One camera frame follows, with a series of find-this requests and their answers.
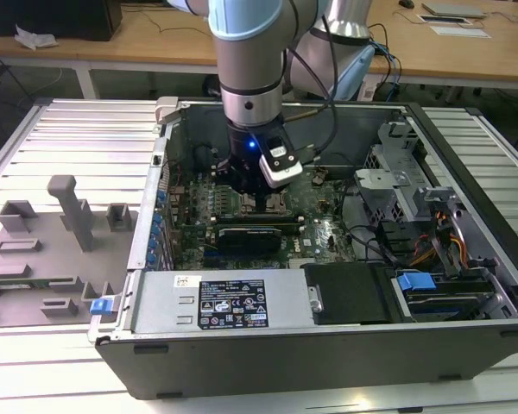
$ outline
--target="metal workbench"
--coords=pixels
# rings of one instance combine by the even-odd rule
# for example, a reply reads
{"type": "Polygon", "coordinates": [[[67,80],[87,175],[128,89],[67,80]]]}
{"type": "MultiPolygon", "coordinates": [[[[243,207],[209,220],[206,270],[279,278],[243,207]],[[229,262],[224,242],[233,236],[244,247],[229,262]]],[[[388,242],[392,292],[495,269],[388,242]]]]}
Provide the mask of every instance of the metal workbench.
{"type": "MultiPolygon", "coordinates": [[[[77,176],[93,210],[123,202],[138,210],[159,129],[153,101],[54,100],[34,107],[0,153],[0,208],[27,199],[36,212],[59,211],[50,175],[77,176]]],[[[462,161],[518,233],[518,154],[481,116],[426,109],[462,161]]],[[[444,174],[428,157],[442,185],[444,174]]],[[[518,413],[518,354],[472,381],[375,386],[170,401],[138,401],[101,361],[87,326],[0,329],[0,412],[518,413]]]]}

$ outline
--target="motherboard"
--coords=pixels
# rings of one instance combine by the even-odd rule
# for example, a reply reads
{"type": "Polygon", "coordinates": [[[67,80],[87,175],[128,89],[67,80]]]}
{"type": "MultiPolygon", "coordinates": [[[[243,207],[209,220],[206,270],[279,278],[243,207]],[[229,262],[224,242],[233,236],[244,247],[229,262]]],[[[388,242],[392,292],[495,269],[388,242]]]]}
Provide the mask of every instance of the motherboard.
{"type": "Polygon", "coordinates": [[[174,268],[278,269],[307,263],[354,261],[338,205],[342,181],[312,170],[256,212],[253,196],[217,185],[202,173],[171,173],[166,222],[174,268]]]}

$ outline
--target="floor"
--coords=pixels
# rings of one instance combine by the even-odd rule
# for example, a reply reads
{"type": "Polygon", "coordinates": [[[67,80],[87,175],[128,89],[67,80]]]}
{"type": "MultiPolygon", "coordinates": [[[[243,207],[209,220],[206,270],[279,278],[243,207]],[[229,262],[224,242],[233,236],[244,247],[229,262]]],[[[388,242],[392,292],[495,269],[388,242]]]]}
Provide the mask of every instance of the floor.
{"type": "MultiPolygon", "coordinates": [[[[35,97],[82,98],[75,72],[56,68],[12,67],[25,89],[35,97]]],[[[2,71],[0,83],[0,148],[15,130],[31,103],[8,72],[2,71]]],[[[95,71],[93,74],[102,98],[150,99],[145,72],[95,71]]],[[[204,75],[156,73],[158,96],[202,96],[204,75]]],[[[379,90],[376,99],[385,100],[391,85],[379,90]]],[[[440,86],[403,85],[394,101],[415,101],[422,106],[448,106],[447,89],[440,86]]],[[[479,108],[509,141],[518,138],[518,91],[482,90],[481,96],[464,88],[453,106],[479,108]]]]}

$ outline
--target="blue drive latch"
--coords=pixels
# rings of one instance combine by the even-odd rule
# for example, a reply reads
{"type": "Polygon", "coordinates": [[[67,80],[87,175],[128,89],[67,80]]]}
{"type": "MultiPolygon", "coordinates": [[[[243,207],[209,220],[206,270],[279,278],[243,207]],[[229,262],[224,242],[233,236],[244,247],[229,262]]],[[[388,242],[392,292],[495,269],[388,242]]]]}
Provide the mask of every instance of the blue drive latch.
{"type": "Polygon", "coordinates": [[[432,291],[436,289],[430,273],[404,273],[401,276],[397,276],[397,282],[399,282],[402,291],[432,291]]]}

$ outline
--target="barcode sticker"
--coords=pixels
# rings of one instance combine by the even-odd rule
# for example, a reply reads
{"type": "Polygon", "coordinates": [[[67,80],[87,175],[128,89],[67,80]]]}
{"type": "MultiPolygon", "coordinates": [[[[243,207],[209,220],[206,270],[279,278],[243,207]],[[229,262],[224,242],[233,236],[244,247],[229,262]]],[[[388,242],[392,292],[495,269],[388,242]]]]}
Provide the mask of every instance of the barcode sticker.
{"type": "Polygon", "coordinates": [[[174,287],[199,287],[201,276],[177,274],[174,277],[174,287]]]}

